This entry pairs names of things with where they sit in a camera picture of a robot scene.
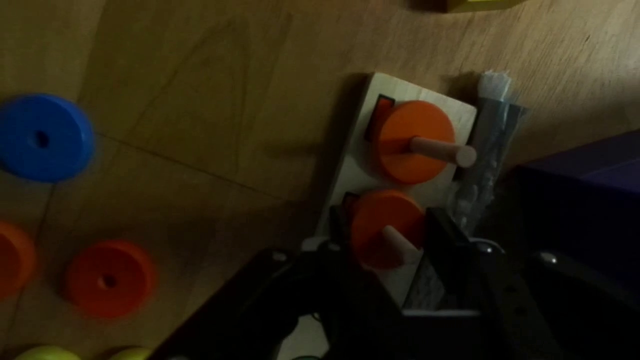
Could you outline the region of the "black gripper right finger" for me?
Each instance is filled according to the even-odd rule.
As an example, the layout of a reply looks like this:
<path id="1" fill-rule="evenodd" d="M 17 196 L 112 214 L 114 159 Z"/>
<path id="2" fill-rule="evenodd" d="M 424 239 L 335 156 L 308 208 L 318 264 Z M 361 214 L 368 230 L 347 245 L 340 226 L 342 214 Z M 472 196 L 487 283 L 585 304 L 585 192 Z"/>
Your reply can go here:
<path id="1" fill-rule="evenodd" d="M 640 360 L 638 303 L 584 263 L 537 251 L 514 266 L 441 208 L 426 216 L 426 257 L 445 292 L 480 310 L 509 360 Z"/>

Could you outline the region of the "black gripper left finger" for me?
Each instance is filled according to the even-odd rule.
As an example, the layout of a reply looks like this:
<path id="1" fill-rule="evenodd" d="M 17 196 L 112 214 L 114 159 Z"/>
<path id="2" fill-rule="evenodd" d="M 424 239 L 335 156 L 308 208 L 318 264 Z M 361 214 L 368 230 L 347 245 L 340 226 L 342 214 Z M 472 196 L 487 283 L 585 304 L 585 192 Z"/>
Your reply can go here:
<path id="1" fill-rule="evenodd" d="M 399 357 L 399 309 L 337 251 L 249 259 L 149 360 L 276 360 L 298 318 L 318 314 L 326 360 Z"/>

